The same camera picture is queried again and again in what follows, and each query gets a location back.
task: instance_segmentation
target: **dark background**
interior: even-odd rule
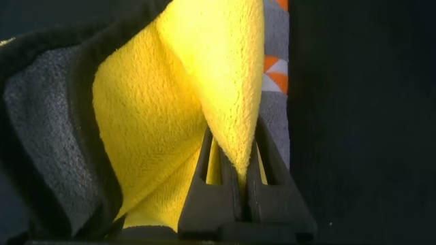
[[[0,39],[138,0],[0,0]],[[436,242],[436,18],[427,2],[291,0],[291,173],[318,242]],[[25,218],[0,176],[2,232]]]

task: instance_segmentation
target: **microfiber towel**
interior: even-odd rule
[[[244,184],[262,86],[262,1],[174,0],[95,74],[126,226],[177,229],[206,124]]]
[[[3,96],[25,150],[65,210],[72,233],[101,204],[67,111],[66,77],[77,50],[43,53],[7,79]]]

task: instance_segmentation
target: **orange triangle pattern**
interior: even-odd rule
[[[287,75],[277,72],[269,72],[268,75],[276,84],[279,86],[280,90],[287,94]]]
[[[280,7],[281,8],[283,8],[284,10],[286,10],[286,11],[288,11],[289,9],[288,9],[288,0],[275,0],[279,5],[280,5]]]
[[[265,56],[264,72],[268,71],[277,61],[279,61],[277,57]]]

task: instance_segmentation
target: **yellow microfiber towel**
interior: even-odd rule
[[[93,106],[126,227],[177,230],[207,125],[245,183],[263,60],[262,0],[174,0],[99,66]]]

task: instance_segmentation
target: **black fabric trim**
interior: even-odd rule
[[[24,201],[29,216],[41,227],[42,232],[38,235],[42,237],[69,237],[71,226],[7,116],[3,100],[5,84],[8,77],[30,65],[41,53],[79,44],[106,25],[105,22],[99,22],[36,31],[17,37],[0,48],[0,167]]]
[[[114,221],[123,203],[123,196],[95,119],[92,93],[95,72],[107,56],[145,28],[165,10],[169,2],[170,0],[145,1],[137,8],[136,13],[116,21],[85,42],[73,62],[72,74],[67,81],[69,112],[74,133],[85,162],[91,164],[90,170],[96,176],[99,191],[104,198],[101,214],[95,216],[100,224],[97,231],[94,231],[96,235],[103,234]]]

